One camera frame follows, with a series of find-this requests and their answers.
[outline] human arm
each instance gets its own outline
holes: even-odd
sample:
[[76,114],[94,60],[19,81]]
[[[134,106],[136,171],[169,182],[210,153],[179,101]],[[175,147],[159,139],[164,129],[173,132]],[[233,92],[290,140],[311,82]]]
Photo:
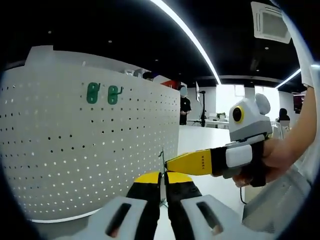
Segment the human arm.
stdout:
[[290,149],[292,164],[314,142],[317,132],[316,96],[313,87],[308,87],[301,113],[296,124],[284,139]]
[[[264,142],[263,162],[268,167],[266,182],[283,175],[297,161],[315,140],[317,132],[316,97],[313,87],[308,87],[298,121],[285,139],[271,138]],[[251,179],[236,175],[238,187],[249,185]]]

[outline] yellow robot eye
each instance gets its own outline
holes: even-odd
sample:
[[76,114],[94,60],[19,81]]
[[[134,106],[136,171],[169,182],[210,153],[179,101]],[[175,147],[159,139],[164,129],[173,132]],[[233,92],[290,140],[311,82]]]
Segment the yellow robot eye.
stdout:
[[233,109],[232,117],[237,124],[240,124],[245,117],[244,109],[241,106],[236,106]]

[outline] monitor screen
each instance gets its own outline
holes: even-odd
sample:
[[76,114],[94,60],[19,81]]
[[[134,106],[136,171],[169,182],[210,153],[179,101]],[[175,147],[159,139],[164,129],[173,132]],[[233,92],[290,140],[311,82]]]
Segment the monitor screen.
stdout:
[[293,95],[293,105],[294,112],[299,114],[301,112],[302,105],[304,104],[305,94],[294,94]]
[[195,82],[195,99],[200,103],[199,85]]

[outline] black ceiling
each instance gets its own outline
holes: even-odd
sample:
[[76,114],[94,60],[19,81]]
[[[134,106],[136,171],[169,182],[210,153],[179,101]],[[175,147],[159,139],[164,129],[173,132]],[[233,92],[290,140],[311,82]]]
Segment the black ceiling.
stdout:
[[[257,2],[272,5],[268,0]],[[250,0],[210,3],[167,0],[166,3],[189,26],[220,76],[284,80],[299,68],[292,40],[285,44],[254,38]],[[82,6],[18,9],[15,14],[21,21],[9,30],[11,47],[8,47],[7,63],[25,60],[32,46],[53,45],[54,50],[89,53],[127,62],[190,86],[200,77],[212,76],[187,35],[149,0],[91,1]],[[278,84],[250,78],[221,81],[249,87]],[[207,79],[198,80],[198,84],[204,87],[216,83],[214,79]],[[303,91],[301,77],[297,76],[281,90]]]

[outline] human hand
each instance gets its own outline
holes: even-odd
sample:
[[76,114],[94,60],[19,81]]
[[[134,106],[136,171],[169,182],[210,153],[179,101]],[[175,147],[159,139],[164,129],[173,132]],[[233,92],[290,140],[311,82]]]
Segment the human hand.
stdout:
[[[272,182],[282,176],[295,162],[292,150],[285,140],[271,138],[264,142],[262,161],[267,166],[266,183]],[[247,186],[252,179],[241,175],[232,177],[238,188]]]

